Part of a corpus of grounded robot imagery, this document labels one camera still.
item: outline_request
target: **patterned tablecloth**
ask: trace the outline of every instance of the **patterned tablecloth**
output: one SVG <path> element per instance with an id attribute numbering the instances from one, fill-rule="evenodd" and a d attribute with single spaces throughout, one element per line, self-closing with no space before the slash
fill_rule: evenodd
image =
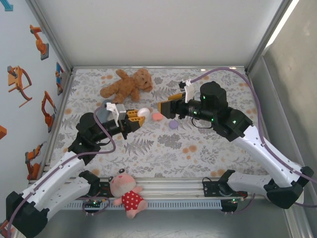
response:
<path id="1" fill-rule="evenodd" d="M 93 112 L 104 100 L 100 89 L 119 79 L 114 69 L 79 69 L 72 83 L 70 96 L 62 119 L 61 128 L 54 146 L 51 166 L 66 152 L 75 139 L 75 128 L 82 114 Z M 129 75 L 137 69 L 126 68 Z M 154 89 L 141 92 L 141 100 L 134 103 L 130 98 L 124 102 L 126 109 L 147 107 L 158 112 L 157 102 L 179 93 L 178 82 L 196 78 L 202 74 L 199 69 L 150 68 Z M 199 87 L 214 80 L 227 91 L 229 106 L 243 111 L 257 125 L 257 110 L 253 96 L 243 79 L 228 71 L 218 71 L 206 76 L 195 85 L 195 98 L 199 98 Z M 147 119 L 141 129 L 128 135 L 114 136 L 117 150 L 109 155 L 97 155 L 85 169 L 107 178 L 125 168 L 136 178 L 201 178 L 219 177 L 227 169 L 264 175 L 266 171 L 244 150 L 230 144 L 211 129 L 197 129 L 189 118 L 177 119 L 178 129 L 170 129 L 169 119 L 160 122 Z M 209 122 L 196 122 L 197 126 L 208 127 Z M 103 147 L 110 150 L 112 145 Z"/>

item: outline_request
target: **stuffed toy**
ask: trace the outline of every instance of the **stuffed toy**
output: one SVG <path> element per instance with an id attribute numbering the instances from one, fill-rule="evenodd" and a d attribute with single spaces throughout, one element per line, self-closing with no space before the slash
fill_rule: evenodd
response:
<path id="1" fill-rule="evenodd" d="M 138 194 L 143 188 L 136 186 L 134 178 L 124 169 L 119 170 L 116 177 L 110 177 L 109 183 L 112 195 L 117 198 L 113 202 L 114 206 L 123 204 L 128 218 L 134 218 L 148 207 L 148 203 Z"/>
<path id="2" fill-rule="evenodd" d="M 144 68 L 139 69 L 132 77 L 129 77 L 122 69 L 118 69 L 116 74 L 121 79 L 100 90 L 100 95 L 104 98 L 116 94 L 112 103 L 121 104 L 129 95 L 131 95 L 133 102 L 138 102 L 140 100 L 139 89 L 145 92 L 150 92 L 153 89 L 151 75 Z"/>

